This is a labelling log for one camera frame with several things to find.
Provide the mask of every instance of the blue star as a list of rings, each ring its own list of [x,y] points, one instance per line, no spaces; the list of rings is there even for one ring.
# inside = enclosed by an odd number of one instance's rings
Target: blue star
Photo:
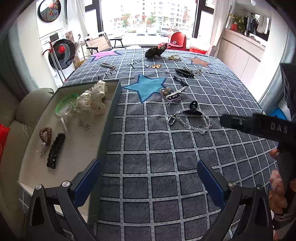
[[[148,78],[139,74],[137,83],[124,87],[128,90],[138,92],[141,103],[147,100],[153,93],[159,93],[159,90],[165,88],[163,83],[166,78]]]

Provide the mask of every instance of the brown spiral hair tie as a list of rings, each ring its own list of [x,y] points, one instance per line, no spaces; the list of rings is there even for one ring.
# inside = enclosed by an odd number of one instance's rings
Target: brown spiral hair tie
[[[47,139],[45,139],[43,133],[47,132]],[[50,146],[50,143],[52,141],[52,129],[50,127],[44,127],[39,132],[40,139],[45,142],[45,145]]]

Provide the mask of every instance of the beige sofa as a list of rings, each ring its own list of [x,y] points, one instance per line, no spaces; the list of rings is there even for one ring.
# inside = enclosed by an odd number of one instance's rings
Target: beige sofa
[[[52,89],[41,88],[19,102],[0,81],[0,123],[11,128],[0,161],[0,212],[17,237],[21,237],[24,222],[17,183],[22,159],[34,125],[52,95]]]

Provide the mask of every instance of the red bucket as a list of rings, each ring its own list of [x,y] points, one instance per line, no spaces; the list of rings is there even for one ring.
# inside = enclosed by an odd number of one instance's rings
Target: red bucket
[[[198,49],[196,47],[190,46],[189,52],[206,54],[207,50],[201,50],[201,49]]]

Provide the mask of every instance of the dryer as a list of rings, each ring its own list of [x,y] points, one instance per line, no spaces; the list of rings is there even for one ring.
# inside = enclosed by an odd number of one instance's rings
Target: dryer
[[[65,0],[37,0],[36,15],[39,38],[67,29]]]
[[[60,29],[54,33],[48,34],[40,39],[43,51],[50,49],[50,41],[52,42],[53,48],[61,65],[62,71],[66,78],[68,78],[75,70],[73,60],[75,57],[75,46],[72,41],[66,39],[65,30]],[[63,85],[57,70],[54,67],[52,58],[49,51],[45,52],[44,58],[47,61],[48,67],[57,87]]]

